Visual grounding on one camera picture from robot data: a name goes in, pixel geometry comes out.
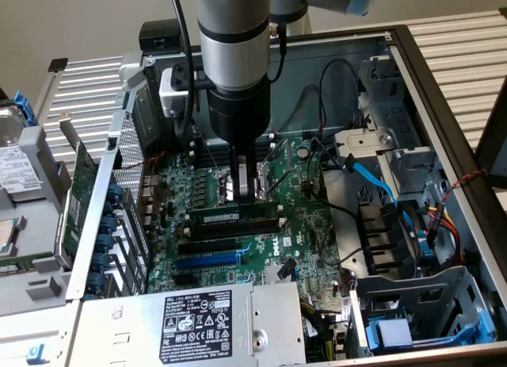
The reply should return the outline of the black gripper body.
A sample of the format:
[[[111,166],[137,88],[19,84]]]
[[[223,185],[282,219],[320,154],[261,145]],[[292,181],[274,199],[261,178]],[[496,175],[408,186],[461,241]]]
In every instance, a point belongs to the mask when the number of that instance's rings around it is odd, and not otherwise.
[[[269,125],[270,93],[271,83],[267,76],[247,90],[208,90],[214,133],[235,149],[249,148]]]

